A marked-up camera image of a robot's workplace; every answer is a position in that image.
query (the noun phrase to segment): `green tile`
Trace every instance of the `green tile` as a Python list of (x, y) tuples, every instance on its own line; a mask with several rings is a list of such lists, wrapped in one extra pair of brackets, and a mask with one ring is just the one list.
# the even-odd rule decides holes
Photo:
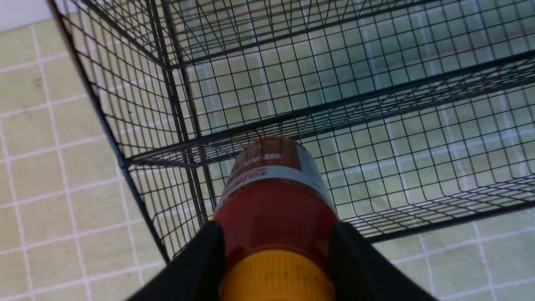
[(404, 259), (423, 254), (417, 235), (387, 240), (373, 246), (388, 260)]
[(450, 301), (489, 301), (492, 300), (492, 292), (490, 290), (484, 290), (461, 297), (448, 298)]
[(529, 300), (535, 295), (533, 283), (522, 283), (496, 288), (497, 301)]
[(351, 217), (356, 216), (355, 210), (351, 203), (343, 204), (343, 205), (336, 205), (336, 210), (338, 213), (338, 218), (340, 218), (341, 220), (350, 219)]
[(425, 259), (418, 258), (395, 265), (401, 272), (408, 276), (418, 286), (426, 291), (431, 291), (429, 270)]
[(438, 297), (488, 285), (479, 246), (470, 244), (429, 256), (433, 285)]
[(494, 284), (535, 277), (535, 232), (483, 242)]
[(472, 223), (451, 226), (422, 234), (428, 252), (476, 239)]
[(528, 210), (491, 217), (477, 222), (481, 237), (505, 234), (535, 227), (535, 220)]

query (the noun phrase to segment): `white grout line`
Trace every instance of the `white grout line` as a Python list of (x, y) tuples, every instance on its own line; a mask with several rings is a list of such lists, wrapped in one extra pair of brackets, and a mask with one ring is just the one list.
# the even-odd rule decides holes
[(472, 222), (472, 225), (473, 225), (473, 229), (474, 229), (474, 231), (476, 233), (476, 240), (477, 240), (477, 245), (479, 247), (479, 253), (481, 254), (481, 260), (483, 261), (483, 265), (485, 266), (485, 273), (487, 274), (488, 286), (490, 287), (490, 290), (491, 290), (492, 299), (494, 301), (497, 301), (498, 298), (496, 296), (496, 292), (494, 291), (494, 284), (493, 284), (493, 281), (492, 281), (491, 268), (488, 265), (487, 256), (485, 255), (485, 248), (483, 247), (483, 244), (481, 242), (481, 237), (479, 235), (479, 227), (477, 226), (477, 222)]
[[(530, 284), (530, 283), (533, 283), (533, 282), (535, 282), (535, 277), (522, 279), (522, 280), (518, 280), (518, 281), (507, 282), (507, 283), (502, 283), (502, 284), (496, 284), (493, 287), (495, 289), (502, 289), (502, 288), (514, 287), (514, 286), (522, 285), (522, 284)], [(446, 296), (446, 297), (441, 297), (441, 300), (450, 300), (450, 299), (454, 299), (454, 298), (457, 299), (457, 298), (460, 298), (460, 297), (465, 297), (465, 296), (474, 295), (474, 294), (477, 294), (477, 293), (480, 293), (480, 292), (484, 292), (484, 291), (489, 290), (489, 289), (491, 289), (491, 288), (490, 287), (482, 287), (482, 288), (478, 288), (476, 290), (460, 292), (458, 294), (453, 294), (453, 295), (449, 295), (449, 296)]]
[(9, 72), (9, 71), (18, 70), (18, 69), (24, 69), (24, 68), (28, 68), (28, 67), (32, 67), (32, 66), (37, 66), (37, 65), (39, 65), (41, 63), (46, 63), (46, 62), (53, 61), (55, 59), (59, 59), (59, 58), (63, 58), (63, 57), (67, 57), (67, 56), (68, 56), (68, 53), (64, 52), (64, 53), (61, 53), (61, 54), (58, 54), (58, 55), (49, 56), (47, 58), (38, 59), (38, 60), (33, 61), (33, 62), (27, 62), (27, 63), (18, 64), (18, 65), (11, 66), (11, 67), (1, 68), (0, 69), (0, 74), (5, 73), (5, 72)]
[[(118, 176), (120, 177), (121, 176), (121, 171), (119, 169), (119, 164), (116, 164), (116, 171), (117, 171)], [(131, 223), (131, 219), (130, 219), (130, 212), (128, 210), (128, 205), (126, 204), (126, 195), (125, 195), (125, 193), (129, 193), (129, 192), (125, 192), (125, 189), (123, 187), (122, 181), (120, 181), (118, 183), (118, 185), (119, 185), (119, 192), (121, 194), (121, 201), (123, 203), (123, 210), (124, 210), (124, 213), (125, 213), (126, 224), (127, 224), (127, 228), (128, 228), (128, 237), (130, 238), (130, 243), (132, 245), (132, 253), (134, 255), (134, 263), (135, 263), (135, 266), (138, 268), (137, 269), (137, 276), (139, 278), (139, 282), (141, 283), (141, 285), (144, 285), (143, 274), (142, 274), (142, 270), (140, 268), (139, 258), (137, 256), (137, 248), (136, 248), (136, 244), (135, 244), (135, 238), (134, 238), (134, 234), (132, 232), (132, 223)]]
[[(97, 79), (96, 80), (97, 80), (97, 82), (102, 80), (98, 74), (97, 74)], [(102, 96), (103, 96), (103, 91), (101, 90), (101, 92), (100, 92), (100, 98), (101, 99), (102, 99)], [(127, 230), (128, 230), (128, 238), (130, 240), (130, 245), (131, 245), (131, 248), (132, 248), (132, 254), (133, 254), (133, 257), (134, 257), (134, 264), (138, 268), (137, 269), (137, 277), (139, 279), (139, 283), (141, 285), (144, 285), (143, 274), (141, 272), (141, 268), (140, 268), (140, 264), (139, 264), (139, 258), (137, 256), (137, 248), (136, 248), (136, 245), (135, 245), (135, 238), (134, 238), (134, 234), (132, 232), (132, 223), (131, 223), (131, 220), (130, 220), (130, 212), (128, 210), (128, 205), (126, 204), (126, 194), (125, 193), (129, 193), (129, 192), (125, 192), (125, 189), (124, 189), (124, 186), (123, 186), (123, 181), (122, 181), (123, 175), (121, 174), (121, 170), (119, 168), (118, 162), (116, 162), (114, 160), (113, 163), (115, 164), (115, 170), (116, 170), (116, 173), (117, 173), (117, 177), (119, 179), (121, 179), (121, 180), (118, 181), (117, 185), (119, 185), (119, 193), (120, 193), (120, 196), (121, 196), (121, 203), (123, 205), (123, 211), (124, 211), (124, 214), (125, 214), (125, 220), (126, 220)]]
[[(158, 262), (152, 262), (150, 264), (142, 265), (139, 268), (141, 268), (142, 270), (145, 270), (145, 269), (157, 268), (157, 267), (163, 267), (163, 266), (165, 266), (163, 261), (158, 261)], [(99, 281), (99, 280), (106, 280), (108, 278), (119, 276), (121, 274), (134, 273), (134, 272), (137, 271), (137, 269), (138, 269), (138, 267), (130, 267), (130, 268), (125, 268), (123, 270), (117, 270), (117, 271), (113, 271), (113, 272), (109, 272), (109, 273), (105, 273), (105, 274), (100, 274), (100, 275), (96, 275), (96, 276), (90, 276), (90, 277), (87, 278), (87, 281), (88, 282), (94, 282), (94, 281)], [(59, 290), (59, 289), (70, 288), (70, 287), (73, 287), (73, 286), (76, 286), (76, 285), (82, 285), (84, 283), (85, 283), (84, 279), (77, 279), (77, 280), (74, 280), (74, 281), (71, 281), (71, 282), (56, 284), (56, 285), (52, 285), (52, 286), (49, 286), (49, 287), (36, 289), (34, 291), (34, 295), (36, 295), (36, 294), (44, 294), (44, 293), (52, 292), (52, 291)], [(30, 292), (27, 292), (27, 293), (24, 293), (24, 294), (8, 296), (8, 297), (2, 297), (2, 298), (0, 298), (0, 301), (16, 301), (16, 300), (19, 300), (21, 298), (29, 297), (31, 295), (32, 294)]]
[[(0, 121), (0, 139), (3, 141), (2, 143), (2, 150), (4, 152), (4, 158), (9, 158), (9, 153), (7, 152), (7, 146), (5, 142), (5, 134), (4, 134), (4, 127), (2, 125), (2, 121)], [(20, 210), (19, 210), (19, 204), (17, 203), (17, 193), (15, 191), (15, 183), (13, 180), (13, 173), (11, 171), (11, 164), (9, 162), (6, 163), (7, 167), (7, 174), (9, 177), (9, 187), (11, 189), (11, 197), (13, 198), (13, 204), (15, 207), (15, 214), (17, 216), (17, 227), (19, 230), (20, 235), (20, 243), (21, 243), (21, 250), (22, 255), (24, 257), (24, 267), (26, 269), (26, 280), (28, 282), (28, 290), (30, 292), (30, 298), (32, 301), (35, 301), (35, 294), (33, 294), (34, 286), (33, 286), (33, 279), (32, 279), (32, 272), (30, 270), (30, 264), (28, 259), (28, 249), (26, 246), (26, 239), (24, 236), (24, 225), (22, 224), (22, 218), (20, 216)]]
[[(464, 246), (468, 246), (468, 245), (472, 245), (472, 244), (477, 244), (479, 242), (488, 242), (488, 241), (495, 240), (495, 239), (514, 237), (514, 236), (517, 236), (517, 235), (520, 235), (520, 234), (532, 233), (532, 232), (535, 232), (535, 227), (526, 228), (526, 229), (522, 229), (522, 230), (508, 232), (508, 233), (502, 233), (502, 234), (487, 236), (487, 237), (481, 237), (479, 239), (465, 240), (465, 241), (463, 241), (461, 243), (451, 244), (451, 245), (447, 245), (445, 247), (441, 247), (441, 248), (435, 249), (433, 251), (428, 251), (427, 255), (428, 256), (432, 256), (432, 255), (442, 254), (442, 253), (444, 253), (446, 251), (450, 251), (450, 250), (453, 250), (453, 249), (456, 249), (456, 248), (459, 248), (459, 247), (464, 247)], [(420, 258), (423, 258), (423, 257), (424, 257), (423, 254), (418, 254), (418, 255), (413, 255), (413, 256), (406, 257), (406, 258), (391, 260), (391, 262), (393, 264), (402, 264), (404, 262), (420, 259)]]
[(50, 121), (52, 123), (52, 132), (53, 132), (53, 135), (54, 135), (54, 141), (56, 142), (56, 147), (58, 147), (57, 154), (58, 154), (58, 158), (59, 158), (59, 166), (61, 168), (62, 175), (63, 175), (63, 185), (64, 185), (65, 190), (66, 190), (65, 195), (67, 197), (67, 206), (68, 206), (68, 210), (69, 210), (69, 214), (70, 214), (71, 222), (72, 222), (72, 230), (73, 230), (73, 233), (74, 233), (74, 242), (76, 244), (76, 251), (77, 251), (77, 255), (78, 255), (78, 261), (79, 261), (80, 268), (82, 270), (82, 277), (85, 280), (84, 284), (85, 284), (85, 287), (86, 287), (87, 298), (88, 298), (89, 301), (93, 301), (93, 296), (91, 294), (91, 288), (89, 286), (89, 281), (87, 281), (86, 266), (83, 263), (82, 248), (80, 246), (80, 240), (78, 238), (78, 230), (77, 230), (76, 218), (75, 218), (74, 209), (73, 209), (73, 206), (72, 206), (71, 192), (70, 192), (70, 188), (69, 188), (69, 184), (68, 184), (67, 173), (66, 173), (66, 169), (65, 169), (65, 162), (63, 160), (62, 151), (61, 151), (61, 149), (59, 149), (59, 145), (60, 145), (59, 134), (58, 134), (58, 130), (56, 128), (56, 120), (54, 118), (54, 111), (52, 110), (52, 104), (50, 103), (50, 91), (48, 90), (48, 83), (47, 83), (47, 79), (46, 79), (46, 76), (45, 76), (45, 73), (44, 73), (43, 62), (41, 61), (41, 51), (40, 51), (39, 44), (37, 42), (37, 36), (35, 34), (35, 27), (32, 25), (31, 28), (32, 28), (32, 38), (33, 38), (33, 41), (34, 41), (34, 47), (35, 47), (35, 51), (37, 53), (37, 59), (39, 61), (39, 68), (41, 70), (41, 77), (42, 77), (42, 81), (43, 81), (43, 90), (44, 90), (45, 98), (47, 99), (48, 110), (49, 110), (49, 115), (50, 115)]
[(33, 249), (33, 248), (36, 248), (36, 247), (46, 246), (46, 245), (50, 245), (50, 244), (53, 244), (53, 243), (62, 242), (62, 241), (69, 240), (69, 239), (74, 239), (75, 237), (81, 238), (81, 237), (92, 235), (92, 234), (107, 232), (107, 231), (110, 231), (110, 230), (115, 230), (115, 229), (119, 229), (119, 228), (122, 228), (122, 227), (126, 227), (128, 225), (139, 224), (139, 223), (142, 223), (142, 222), (144, 222), (143, 219), (136, 219), (136, 220), (131, 220), (129, 222), (108, 225), (106, 227), (91, 229), (91, 230), (87, 230), (87, 231), (84, 231), (84, 232), (78, 232), (76, 235), (71, 234), (71, 235), (66, 235), (66, 236), (59, 236), (59, 237), (55, 237), (55, 238), (50, 238), (50, 239), (47, 239), (47, 240), (43, 240), (41, 242), (26, 244), (24, 248), (23, 247), (17, 247), (17, 248), (14, 248), (14, 249), (2, 250), (2, 251), (0, 251), (0, 255), (5, 255), (5, 254), (9, 254), (9, 253), (14, 253), (14, 252), (20, 252), (20, 251), (23, 251), (24, 249), (28, 249), (29, 250), (29, 249)]

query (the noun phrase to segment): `floor tile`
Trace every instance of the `floor tile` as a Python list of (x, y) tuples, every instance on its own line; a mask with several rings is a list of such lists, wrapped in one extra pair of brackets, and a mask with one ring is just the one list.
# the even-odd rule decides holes
[(64, 194), (19, 205), (26, 243), (72, 234), (71, 215)]
[(86, 301), (87, 290), (85, 285), (62, 288), (35, 295), (36, 301)]
[(95, 276), (134, 265), (128, 229), (108, 230), (80, 238), (83, 262), (88, 276)]
[(418, 286), (429, 292), (431, 284), (429, 271), (424, 258), (418, 258), (395, 265), (401, 272), (408, 276)]
[(429, 256), (437, 296), (448, 296), (488, 285), (477, 244), (457, 247)]
[(7, 297), (28, 291), (28, 278), (22, 252), (0, 255), (0, 296)]
[(148, 283), (152, 278), (154, 278), (156, 275), (158, 275), (162, 271), (162, 267), (156, 267), (156, 268), (147, 268), (144, 269), (141, 273), (143, 274), (143, 281), (145, 283)]
[(535, 232), (497, 238), (483, 242), (488, 267), (494, 284), (535, 277)]
[(2, 125), (10, 156), (23, 155), (56, 145), (48, 109), (31, 110), (3, 118)]
[(117, 177), (114, 155), (106, 139), (67, 147), (62, 153), (71, 188)]
[(74, 239), (28, 250), (34, 288), (44, 288), (82, 278)]
[(50, 101), (58, 101), (85, 94), (86, 91), (70, 57), (45, 62), (43, 63), (43, 68), (50, 93)]
[(485, 290), (482, 292), (477, 292), (474, 294), (465, 295), (462, 297), (456, 297), (448, 299), (452, 301), (488, 301), (492, 300), (492, 292), (490, 290)]
[(3, 101), (0, 113), (38, 106), (46, 102), (39, 66), (0, 73)]
[(137, 273), (124, 273), (90, 284), (95, 301), (124, 300), (136, 292), (140, 285)]
[(77, 229), (80, 232), (126, 221), (117, 183), (100, 185), (71, 194)]
[(37, 60), (37, 53), (29, 26), (20, 27), (0, 35), (0, 69)]
[(39, 45), (42, 58), (54, 55), (67, 54), (65, 42), (59, 33), (54, 20), (46, 20), (34, 25), (35, 37)]
[(472, 223), (450, 226), (422, 234), (428, 252), (476, 239)]
[(528, 210), (524, 210), (480, 220), (477, 225), (481, 237), (487, 237), (533, 228), (535, 220)]
[(132, 225), (132, 234), (134, 236), (137, 259), (140, 264), (151, 264), (162, 260), (162, 255), (145, 223)]
[(388, 260), (403, 259), (423, 253), (418, 236), (387, 240), (373, 245)]
[(11, 172), (19, 200), (64, 189), (63, 174), (55, 151), (12, 161)]
[(21, 246), (17, 215), (14, 207), (0, 209), (0, 251)]
[(0, 164), (0, 195), (2, 196), (0, 197), (0, 205), (8, 204), (13, 201), (9, 182), (7, 166), (5, 164)]
[(56, 104), (52, 111), (61, 144), (104, 134), (88, 98)]
[(497, 288), (495, 292), (498, 301), (529, 300), (533, 296), (533, 283)]

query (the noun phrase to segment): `bottle label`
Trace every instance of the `bottle label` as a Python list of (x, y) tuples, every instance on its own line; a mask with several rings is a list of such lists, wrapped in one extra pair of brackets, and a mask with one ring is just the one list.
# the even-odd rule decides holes
[(304, 184), (318, 192), (336, 212), (331, 195), (307, 150), (284, 137), (265, 137), (249, 144), (236, 159), (217, 209), (228, 196), (252, 182), (264, 179), (287, 179)]

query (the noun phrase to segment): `wire basket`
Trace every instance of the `wire basket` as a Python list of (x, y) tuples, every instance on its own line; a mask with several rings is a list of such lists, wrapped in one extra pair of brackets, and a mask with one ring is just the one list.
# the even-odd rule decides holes
[(166, 261), (258, 136), (372, 242), (535, 205), (533, 1), (49, 2)]

